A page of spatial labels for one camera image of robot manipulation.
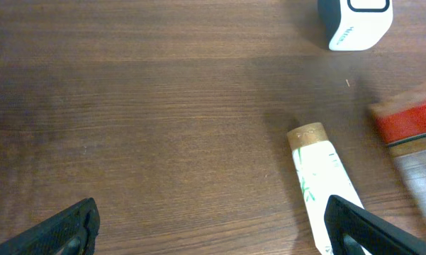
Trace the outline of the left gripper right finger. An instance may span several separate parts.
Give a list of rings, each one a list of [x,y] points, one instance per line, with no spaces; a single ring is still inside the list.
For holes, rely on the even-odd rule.
[[[334,254],[426,254],[426,242],[338,195],[329,197],[324,221]]]

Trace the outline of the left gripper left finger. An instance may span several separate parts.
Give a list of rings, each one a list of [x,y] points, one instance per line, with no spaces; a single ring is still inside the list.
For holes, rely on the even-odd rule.
[[[95,200],[85,198],[0,244],[0,255],[95,252],[100,216]]]

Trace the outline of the white tube with tan cap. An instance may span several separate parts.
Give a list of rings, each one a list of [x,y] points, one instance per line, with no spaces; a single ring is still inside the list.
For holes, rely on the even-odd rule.
[[[315,246],[322,255],[333,255],[324,221],[329,197],[338,195],[359,207],[363,204],[322,123],[297,127],[287,138]]]

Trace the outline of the red orange pasta packet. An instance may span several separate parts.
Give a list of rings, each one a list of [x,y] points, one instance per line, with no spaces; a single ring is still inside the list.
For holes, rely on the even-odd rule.
[[[371,104],[369,112],[426,224],[426,82]]]

